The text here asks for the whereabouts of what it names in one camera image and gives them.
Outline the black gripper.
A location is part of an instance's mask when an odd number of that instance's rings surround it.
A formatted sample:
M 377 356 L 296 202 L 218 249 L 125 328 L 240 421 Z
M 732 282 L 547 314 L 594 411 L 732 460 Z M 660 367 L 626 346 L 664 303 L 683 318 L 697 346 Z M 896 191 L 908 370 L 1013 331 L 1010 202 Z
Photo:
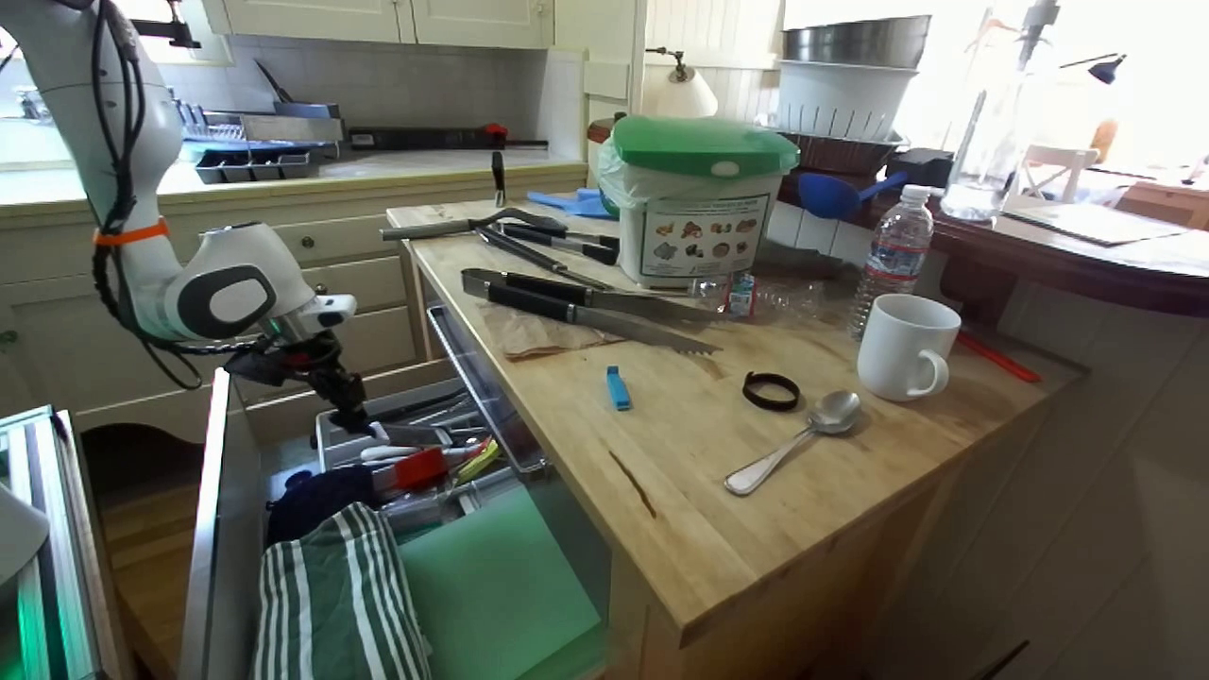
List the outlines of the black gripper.
M 322 400 L 333 405 L 333 421 L 347 433 L 366 433 L 366 390 L 364 377 L 342 362 L 342 339 L 319 331 L 298 343 L 257 339 L 227 357 L 227 370 L 262 386 L 306 382 Z

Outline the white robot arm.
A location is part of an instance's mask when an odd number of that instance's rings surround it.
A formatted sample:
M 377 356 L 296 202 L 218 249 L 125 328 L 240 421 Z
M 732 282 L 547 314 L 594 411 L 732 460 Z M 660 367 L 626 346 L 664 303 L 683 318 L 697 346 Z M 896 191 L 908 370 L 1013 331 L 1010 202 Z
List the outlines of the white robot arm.
M 225 356 L 248 382 L 306 382 L 333 421 L 371 433 L 364 377 L 342 362 L 352 294 L 322 294 L 269 224 L 211 225 L 178 259 L 159 202 L 180 119 L 133 18 L 115 0 L 0 0 L 0 26 L 68 143 L 87 207 L 92 278 L 155 362 Z

